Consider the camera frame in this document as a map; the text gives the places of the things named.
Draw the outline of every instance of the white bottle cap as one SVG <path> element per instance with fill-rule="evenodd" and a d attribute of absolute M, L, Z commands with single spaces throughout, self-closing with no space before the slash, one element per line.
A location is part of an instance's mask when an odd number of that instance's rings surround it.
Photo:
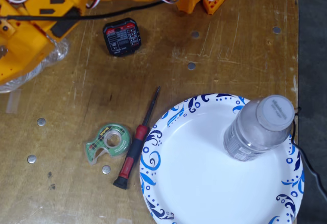
<path fill-rule="evenodd" d="M 294 107 L 290 100 L 281 95 L 264 98 L 256 108 L 259 123 L 270 131 L 282 131 L 294 119 Z"/>

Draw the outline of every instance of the robotic arm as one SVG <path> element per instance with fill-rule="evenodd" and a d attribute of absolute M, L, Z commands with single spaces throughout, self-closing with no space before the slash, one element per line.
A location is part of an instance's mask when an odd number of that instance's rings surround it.
<path fill-rule="evenodd" d="M 200 0 L 179 0 L 177 7 L 191 13 Z M 213 14 L 224 0 L 204 0 Z M 82 16 L 87 8 L 100 0 L 0 0 L 0 17 L 18 16 Z M 33 70 L 55 48 L 53 40 L 62 41 L 78 24 L 78 20 L 31 20 L 0 18 L 0 86 Z"/>

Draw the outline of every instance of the paper plate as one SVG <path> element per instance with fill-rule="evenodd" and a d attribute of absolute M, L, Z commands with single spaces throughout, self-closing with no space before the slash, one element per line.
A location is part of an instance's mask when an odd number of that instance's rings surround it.
<path fill-rule="evenodd" d="M 223 134 L 247 102 L 229 94 L 195 96 L 153 127 L 139 169 L 143 197 L 157 223 L 293 222 L 304 174 L 291 138 L 248 162 L 224 149 Z"/>

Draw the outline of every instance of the tape roll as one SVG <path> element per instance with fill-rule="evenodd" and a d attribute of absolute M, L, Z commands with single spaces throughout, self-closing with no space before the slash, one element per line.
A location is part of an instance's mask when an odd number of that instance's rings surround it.
<path fill-rule="evenodd" d="M 108 142 L 114 136 L 118 138 L 118 145 L 111 146 Z M 94 141 L 86 144 L 86 157 L 88 162 L 93 165 L 103 154 L 110 154 L 111 157 L 117 157 L 126 153 L 130 144 L 131 136 L 128 130 L 122 125 L 110 123 L 100 129 Z"/>

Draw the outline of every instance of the clear tape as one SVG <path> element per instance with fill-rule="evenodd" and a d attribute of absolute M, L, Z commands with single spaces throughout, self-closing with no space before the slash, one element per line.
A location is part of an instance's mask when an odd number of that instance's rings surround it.
<path fill-rule="evenodd" d="M 4 85 L 0 86 L 0 93 L 8 93 L 13 90 L 16 90 L 21 85 L 25 84 L 29 80 L 33 79 L 39 73 L 41 73 L 46 67 L 52 66 L 53 64 L 61 61 L 62 59 L 67 56 L 69 51 L 69 42 L 67 39 L 63 39 L 61 42 L 56 42 L 55 40 L 51 39 L 51 42 L 55 45 L 55 49 L 45 57 L 32 71 L 29 73 L 11 80 Z M 5 46 L 0 46 L 0 58 L 4 56 L 8 50 Z"/>

